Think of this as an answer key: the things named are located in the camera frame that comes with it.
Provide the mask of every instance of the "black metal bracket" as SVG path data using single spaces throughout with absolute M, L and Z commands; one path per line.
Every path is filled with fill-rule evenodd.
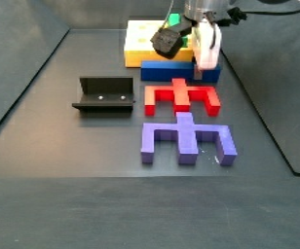
M 132 77 L 81 77 L 84 96 L 73 106 L 79 111 L 97 109 L 133 110 L 134 91 Z

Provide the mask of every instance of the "red e-shaped block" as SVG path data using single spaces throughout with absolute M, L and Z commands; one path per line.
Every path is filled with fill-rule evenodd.
M 204 101 L 209 116 L 216 117 L 221 102 L 214 87 L 188 87 L 185 79 L 173 79 L 173 86 L 145 87 L 145 115 L 156 115 L 156 101 L 173 101 L 174 111 L 189 112 L 190 101 Z

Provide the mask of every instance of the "dark gray table surface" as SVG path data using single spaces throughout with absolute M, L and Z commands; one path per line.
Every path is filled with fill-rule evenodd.
M 173 143 L 158 144 L 153 166 L 140 162 L 142 123 L 176 118 L 170 104 L 145 118 L 124 42 L 125 31 L 73 31 L 0 126 L 0 248 L 300 248 L 300 178 L 224 61 L 221 115 L 196 103 L 193 113 L 230 125 L 234 166 L 217 165 L 212 144 L 194 167 L 176 164 Z M 134 76 L 132 117 L 79 115 L 79 75 Z M 160 175 L 206 177 L 100 177 Z
M 176 143 L 157 144 L 153 165 L 141 163 L 142 124 L 174 123 L 173 104 L 161 102 L 156 117 L 144 114 L 140 69 L 125 68 L 125 31 L 74 30 L 0 127 L 0 177 L 259 176 L 291 175 L 275 143 L 224 59 L 218 83 L 222 110 L 209 118 L 192 104 L 197 124 L 229 125 L 238 157 L 222 167 L 214 144 L 200 144 L 196 166 L 180 166 Z M 85 115 L 73 108 L 82 91 L 79 76 L 133 76 L 136 103 L 129 118 Z

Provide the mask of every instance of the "toy building block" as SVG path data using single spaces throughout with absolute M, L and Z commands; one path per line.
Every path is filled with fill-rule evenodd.
M 142 60 L 168 60 L 161 57 L 153 49 L 150 39 L 158 28 L 162 26 L 162 20 L 130 20 L 128 22 L 125 36 L 125 67 L 141 67 Z M 192 45 L 182 48 L 176 55 L 176 61 L 192 61 Z
M 174 112 L 189 112 L 190 100 L 204 101 L 209 116 L 216 117 L 221 102 L 214 87 L 188 87 L 185 79 L 173 79 L 173 86 L 145 87 L 145 115 L 156 115 L 156 101 L 173 101 Z
M 178 164 L 196 164 L 200 142 L 217 145 L 221 165 L 232 165 L 237 157 L 229 128 L 226 125 L 196 124 L 192 113 L 176 114 L 177 124 L 144 124 L 141 156 L 144 163 L 153 163 L 154 141 L 177 141 Z
M 204 70 L 202 77 L 196 79 L 196 63 L 188 61 L 145 60 L 141 65 L 141 80 L 170 82 L 173 78 L 184 78 L 193 83 L 216 84 L 221 76 L 221 66 Z
M 174 26 L 174 25 L 180 24 L 180 14 L 172 13 L 169 16 L 168 23 L 169 23 L 169 26 Z M 184 42 L 182 47 L 188 48 L 188 36 L 182 37 L 182 42 Z
M 84 96 L 73 106 L 79 111 L 120 108 L 133 110 L 132 77 L 81 77 Z

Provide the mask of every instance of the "purple e-shaped block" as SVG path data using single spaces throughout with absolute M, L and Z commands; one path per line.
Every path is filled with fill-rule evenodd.
M 144 124 L 141 156 L 144 163 L 153 163 L 156 141 L 177 141 L 178 164 L 196 164 L 197 141 L 217 145 L 221 165 L 232 165 L 237 157 L 226 125 L 196 124 L 192 113 L 176 113 L 177 124 Z

